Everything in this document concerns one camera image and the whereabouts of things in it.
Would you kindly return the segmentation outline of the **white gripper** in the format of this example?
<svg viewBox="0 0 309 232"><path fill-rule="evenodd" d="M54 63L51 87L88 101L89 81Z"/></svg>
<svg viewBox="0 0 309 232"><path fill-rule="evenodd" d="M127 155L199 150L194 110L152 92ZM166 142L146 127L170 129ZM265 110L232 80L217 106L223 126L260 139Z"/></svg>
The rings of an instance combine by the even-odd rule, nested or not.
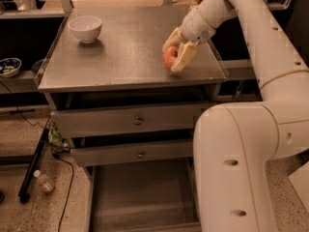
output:
<svg viewBox="0 0 309 232"><path fill-rule="evenodd" d="M198 7L193 8L183 19L181 27L177 27L162 47L165 52L170 46L179 48L178 56L171 67L174 73L181 72L195 57L197 44L206 43L216 29L211 26Z"/></svg>

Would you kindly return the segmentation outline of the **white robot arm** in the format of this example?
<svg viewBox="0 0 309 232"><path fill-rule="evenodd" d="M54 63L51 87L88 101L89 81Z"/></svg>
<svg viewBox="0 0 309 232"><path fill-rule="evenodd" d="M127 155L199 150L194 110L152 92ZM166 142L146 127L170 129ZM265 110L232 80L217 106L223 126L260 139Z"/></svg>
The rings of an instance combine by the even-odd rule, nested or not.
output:
<svg viewBox="0 0 309 232"><path fill-rule="evenodd" d="M198 119L193 158L201 229L278 232L266 164L309 149L309 70L264 0L203 0L165 42L163 62L181 71L233 17L262 98L218 104Z"/></svg>

